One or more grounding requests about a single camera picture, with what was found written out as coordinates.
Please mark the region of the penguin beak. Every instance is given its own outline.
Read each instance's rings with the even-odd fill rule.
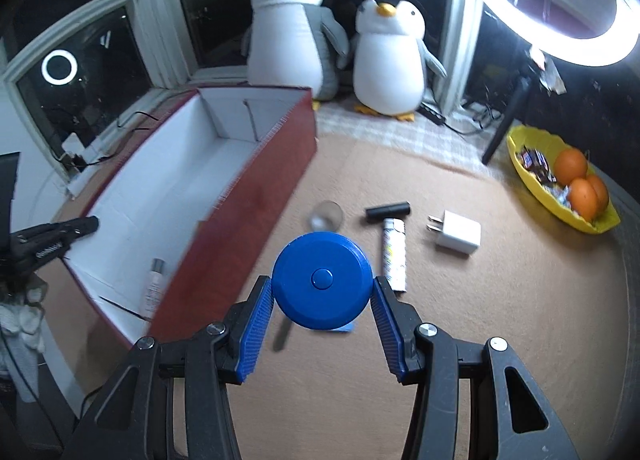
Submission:
[[[380,16],[384,16],[387,18],[391,18],[392,16],[396,16],[396,8],[393,7],[391,4],[378,4],[378,7],[376,7],[376,12],[380,15]]]

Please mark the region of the window frame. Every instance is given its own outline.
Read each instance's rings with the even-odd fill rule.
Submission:
[[[4,48],[4,41],[0,38],[0,76],[6,69],[6,65],[9,63],[9,59],[6,56],[6,50]]]
[[[182,3],[180,0],[165,0],[165,7],[174,18],[172,25],[175,29],[175,37],[184,55],[191,84],[246,80],[246,65],[200,68],[191,43]],[[443,43],[441,43],[438,58],[450,70],[446,78],[436,78],[433,87],[433,95],[437,102],[433,106],[446,116],[454,111],[464,112],[460,103],[476,48],[481,16],[481,0],[447,0],[442,31]]]
[[[153,40],[150,40],[150,37],[145,33],[144,22],[141,19],[145,12],[140,7],[139,0],[92,0],[82,5],[31,40],[10,62],[6,62],[0,74],[0,80],[4,82],[6,87],[7,97],[11,101],[18,117],[20,117],[36,146],[43,153],[53,170],[68,183],[70,191],[78,191],[78,186],[88,182],[90,176],[95,173],[96,167],[91,166],[73,178],[69,176],[64,166],[52,154],[49,144],[36,126],[18,90],[17,83],[29,69],[37,65],[57,45],[104,15],[122,7],[126,9],[129,16],[134,42],[138,47],[143,65],[151,82],[148,92],[120,114],[119,121],[121,126],[124,125],[125,128],[131,126],[137,119],[134,113],[137,110],[145,111],[156,107],[165,97],[171,94],[166,89],[173,84],[163,74],[162,68],[156,61]],[[89,160],[92,158],[97,159],[104,155],[127,132],[126,129],[119,129],[116,124],[117,121],[114,121],[87,147],[85,155]]]

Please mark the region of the penguin feet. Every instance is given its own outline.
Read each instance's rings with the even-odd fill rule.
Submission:
[[[396,116],[398,121],[409,121],[413,123],[415,121],[415,114],[413,112],[407,112],[406,114],[399,114]]]
[[[357,104],[356,106],[353,107],[353,109],[356,112],[359,112],[365,115],[380,115],[380,113],[373,110],[373,108],[369,108],[368,106],[364,106],[363,104]]]

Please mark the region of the candy wrapper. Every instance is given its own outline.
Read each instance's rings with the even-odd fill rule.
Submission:
[[[545,156],[535,148],[523,146],[522,150],[516,153],[516,157],[520,161],[520,164],[522,164],[522,167],[529,173],[532,173],[540,184],[556,184],[556,177],[551,173],[549,163],[546,162]]]
[[[560,204],[571,209],[571,204],[567,199],[567,196],[569,195],[569,186],[562,187],[558,183],[555,183],[554,185],[544,185],[543,187],[553,195]]]

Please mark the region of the black cylinder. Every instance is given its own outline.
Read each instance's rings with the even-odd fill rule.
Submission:
[[[504,136],[511,127],[511,123],[513,123],[513,120],[516,118],[516,114],[526,107],[532,83],[533,78],[531,76],[519,76],[513,95],[511,96],[509,104],[502,115],[502,121],[495,130],[495,134],[489,142],[489,146],[487,146],[487,149],[482,155],[482,164],[484,164],[484,166],[489,164],[489,161],[491,161],[495,150],[500,146]]]
[[[400,204],[380,205],[364,210],[367,222],[382,222],[385,218],[404,218],[411,214],[411,206],[408,202]]]

